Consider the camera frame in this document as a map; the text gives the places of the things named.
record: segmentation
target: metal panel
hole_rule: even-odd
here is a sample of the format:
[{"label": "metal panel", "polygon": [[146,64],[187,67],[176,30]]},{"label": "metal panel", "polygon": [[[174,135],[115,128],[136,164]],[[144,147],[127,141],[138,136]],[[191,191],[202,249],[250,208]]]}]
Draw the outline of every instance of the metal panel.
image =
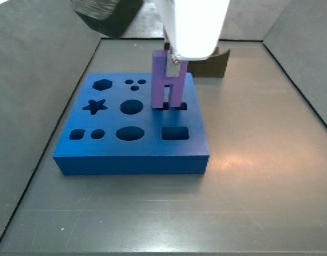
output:
[{"label": "metal panel", "polygon": [[0,5],[0,236],[99,40],[68,0]]},{"label": "metal panel", "polygon": [[[104,41],[88,72],[148,72],[162,44]],[[206,174],[63,176],[52,151],[66,113],[1,255],[327,252],[327,130],[263,45],[223,47],[225,79],[194,79]]]},{"label": "metal panel", "polygon": [[327,0],[293,0],[265,44],[327,125]]}]

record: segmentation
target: small round hole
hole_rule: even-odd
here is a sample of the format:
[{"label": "small round hole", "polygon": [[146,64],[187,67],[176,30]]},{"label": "small round hole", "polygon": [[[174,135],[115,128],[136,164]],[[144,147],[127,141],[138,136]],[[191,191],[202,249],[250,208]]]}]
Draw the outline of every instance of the small round hole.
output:
[{"label": "small round hole", "polygon": [[132,86],[131,86],[131,90],[132,90],[132,91],[138,91],[138,90],[139,90],[139,86],[138,86],[138,85],[132,85]]},{"label": "small round hole", "polygon": [[138,114],[143,110],[143,103],[139,100],[127,100],[120,104],[120,111],[127,115]]},{"label": "small round hole", "polygon": [[84,136],[84,130],[83,129],[75,129],[71,131],[70,134],[70,140],[80,140]]},{"label": "small round hole", "polygon": [[124,141],[139,140],[144,136],[144,130],[135,126],[127,126],[116,131],[116,137]]},{"label": "small round hole", "polygon": [[104,137],[104,130],[102,130],[102,129],[94,130],[91,133],[91,137],[95,140],[102,139]]}]

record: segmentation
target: metal table surface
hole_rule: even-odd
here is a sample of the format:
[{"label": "metal table surface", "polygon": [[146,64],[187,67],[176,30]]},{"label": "metal table surface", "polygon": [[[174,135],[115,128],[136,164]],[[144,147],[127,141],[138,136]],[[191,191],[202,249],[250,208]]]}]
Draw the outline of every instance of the metal table surface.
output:
[{"label": "metal table surface", "polygon": [[[327,253],[327,130],[262,43],[223,47],[225,79],[195,79],[206,174],[63,176],[51,156],[66,113],[0,255]],[[159,48],[104,40],[87,72],[150,72]]]}]

